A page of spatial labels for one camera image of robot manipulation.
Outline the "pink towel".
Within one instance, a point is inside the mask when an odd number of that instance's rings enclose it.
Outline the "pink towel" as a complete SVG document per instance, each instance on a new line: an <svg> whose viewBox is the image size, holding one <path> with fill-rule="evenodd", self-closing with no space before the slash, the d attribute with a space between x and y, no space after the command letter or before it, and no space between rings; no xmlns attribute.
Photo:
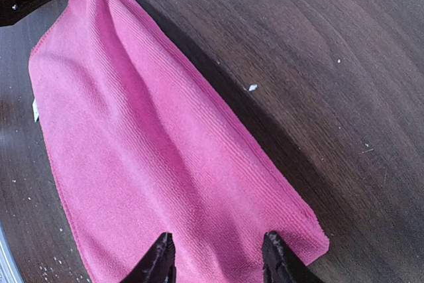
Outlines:
<svg viewBox="0 0 424 283"><path fill-rule="evenodd" d="M311 264L313 210L135 0L68 0L29 63L52 174L93 282L163 232L178 282L261 282L265 233Z"/></svg>

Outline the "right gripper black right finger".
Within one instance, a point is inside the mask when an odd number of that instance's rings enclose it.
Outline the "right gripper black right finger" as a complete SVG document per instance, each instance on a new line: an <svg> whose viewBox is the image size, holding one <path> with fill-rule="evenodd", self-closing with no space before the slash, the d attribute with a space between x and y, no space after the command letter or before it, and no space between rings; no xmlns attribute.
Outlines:
<svg viewBox="0 0 424 283"><path fill-rule="evenodd" d="M265 283L323 283L275 231L264 235L262 258Z"/></svg>

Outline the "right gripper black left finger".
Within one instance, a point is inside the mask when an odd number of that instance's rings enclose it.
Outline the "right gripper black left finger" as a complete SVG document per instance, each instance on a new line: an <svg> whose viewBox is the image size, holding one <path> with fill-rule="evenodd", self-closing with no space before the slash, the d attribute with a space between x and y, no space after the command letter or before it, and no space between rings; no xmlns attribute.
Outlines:
<svg viewBox="0 0 424 283"><path fill-rule="evenodd" d="M121 283L174 283L176 248L171 233L162 233Z"/></svg>

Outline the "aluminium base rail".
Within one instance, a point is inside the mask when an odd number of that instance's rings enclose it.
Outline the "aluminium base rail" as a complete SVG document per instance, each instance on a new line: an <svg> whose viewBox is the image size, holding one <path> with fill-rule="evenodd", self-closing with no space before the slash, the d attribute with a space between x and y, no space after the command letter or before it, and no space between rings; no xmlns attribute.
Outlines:
<svg viewBox="0 0 424 283"><path fill-rule="evenodd" d="M2 227L0 227L0 282L23 283L24 280L12 256Z"/></svg>

